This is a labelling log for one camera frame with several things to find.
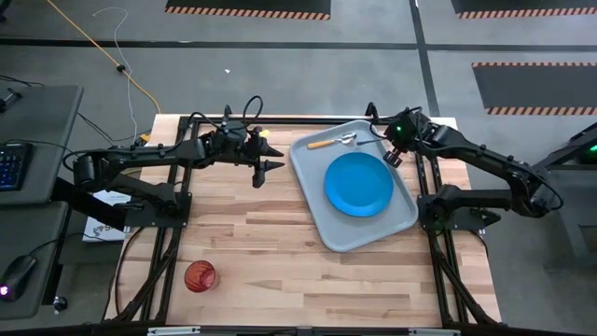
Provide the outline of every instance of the floor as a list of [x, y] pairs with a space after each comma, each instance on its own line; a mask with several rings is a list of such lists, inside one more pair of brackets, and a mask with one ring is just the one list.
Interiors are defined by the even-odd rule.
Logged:
[[[595, 15], [459, 20], [450, 0], [332, 0], [330, 21], [285, 21], [165, 14], [165, 2], [56, 1], [100, 40], [113, 38], [123, 13], [92, 14], [105, 7], [128, 11], [118, 39], [127, 47], [123, 53], [135, 79], [155, 95], [164, 113], [217, 113], [225, 104], [238, 111], [254, 94], [264, 98], [267, 114], [362, 115], [373, 101], [381, 114], [393, 115], [405, 105], [421, 105], [432, 116], [457, 118], [469, 140], [528, 162], [596, 120], [489, 116], [470, 67], [488, 61], [595, 62]], [[0, 74], [81, 85], [82, 114], [115, 138], [133, 133], [126, 80], [103, 54], [69, 42], [83, 37], [44, 0], [15, 2], [6, 14], [9, 21], [0, 25]], [[10, 46], [11, 38], [30, 42]], [[46, 47], [38, 39], [65, 42]], [[132, 104], [138, 130], [151, 128], [155, 107], [136, 90]], [[71, 149], [105, 146], [85, 123], [76, 122]], [[475, 189], [504, 186], [475, 168], [469, 167], [469, 174]], [[505, 213], [487, 230], [503, 320], [514, 327], [596, 334], [597, 272], [544, 269], [568, 251], [555, 219]], [[83, 221], [77, 219], [71, 230]], [[59, 287], [69, 309], [55, 315], [43, 308], [32, 320], [5, 321], [0, 329], [99, 321], [118, 258], [118, 248], [104, 247], [68, 246], [69, 255], [79, 257], [69, 261]], [[81, 264], [83, 259], [93, 263]]]

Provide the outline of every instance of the gray tray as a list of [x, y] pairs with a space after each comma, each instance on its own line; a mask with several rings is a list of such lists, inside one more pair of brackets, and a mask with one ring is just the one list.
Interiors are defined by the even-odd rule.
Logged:
[[317, 230], [326, 246], [336, 252], [346, 252], [374, 242], [390, 234], [410, 228], [417, 221], [417, 205], [397, 169], [388, 165], [394, 177], [394, 194], [388, 207], [373, 217], [345, 215], [327, 199], [324, 179], [327, 167], [339, 156], [350, 152], [364, 152], [382, 160], [387, 151], [381, 142], [357, 146], [334, 144], [317, 149], [307, 145], [334, 139], [346, 133], [356, 133], [356, 141], [376, 139], [364, 120], [351, 121], [320, 133], [305, 136], [290, 146], [290, 160], [297, 173]]

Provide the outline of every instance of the white cable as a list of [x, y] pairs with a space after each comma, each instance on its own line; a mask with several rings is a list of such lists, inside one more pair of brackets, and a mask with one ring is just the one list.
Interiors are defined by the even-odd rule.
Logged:
[[120, 54], [120, 58], [122, 59], [122, 61], [127, 66], [127, 68], [124, 71], [128, 71], [129, 72], [129, 79], [127, 80], [127, 97], [129, 99], [129, 111], [130, 111], [131, 121], [134, 124], [134, 132], [132, 133], [132, 143], [134, 144], [134, 141], [136, 140], [136, 137], [137, 137], [137, 120], [134, 119], [134, 114], [132, 112], [132, 102], [131, 102], [131, 76], [132, 76], [132, 67], [127, 62], [127, 59], [124, 58], [124, 55], [122, 54], [122, 50], [120, 49], [120, 46], [118, 45], [118, 41], [117, 41], [118, 29], [120, 28], [120, 26], [122, 25], [122, 23], [124, 23], [124, 21], [127, 20], [127, 18], [129, 17], [129, 12], [126, 11], [126, 9], [120, 8], [120, 7], [107, 7], [107, 8], [100, 9], [100, 10], [96, 11], [91, 16], [95, 17], [95, 15], [97, 15], [97, 14], [99, 14], [99, 13], [105, 11], [105, 10], [109, 10], [109, 9], [117, 9], [117, 10], [121, 10], [121, 11], [124, 12], [124, 18], [122, 19], [122, 21], [118, 24], [118, 26], [114, 30], [114, 44], [116, 45], [116, 48], [118, 49], [118, 53]]

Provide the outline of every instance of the orange handle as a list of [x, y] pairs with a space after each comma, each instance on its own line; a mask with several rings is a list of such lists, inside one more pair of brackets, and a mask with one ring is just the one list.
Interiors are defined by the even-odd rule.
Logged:
[[319, 148], [319, 147], [323, 147], [323, 146], [331, 145], [331, 144], [333, 144], [334, 142], [336, 142], [336, 140], [326, 140], [326, 141], [320, 141], [320, 142], [311, 143], [311, 144], [307, 145], [307, 148], [308, 148], [308, 149]]

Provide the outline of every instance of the blue plate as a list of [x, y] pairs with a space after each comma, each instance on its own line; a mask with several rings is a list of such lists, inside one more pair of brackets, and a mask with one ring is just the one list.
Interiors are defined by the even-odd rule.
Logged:
[[390, 203], [394, 179], [379, 159], [366, 153], [348, 153], [327, 167], [324, 189], [329, 201], [344, 214], [371, 217]]

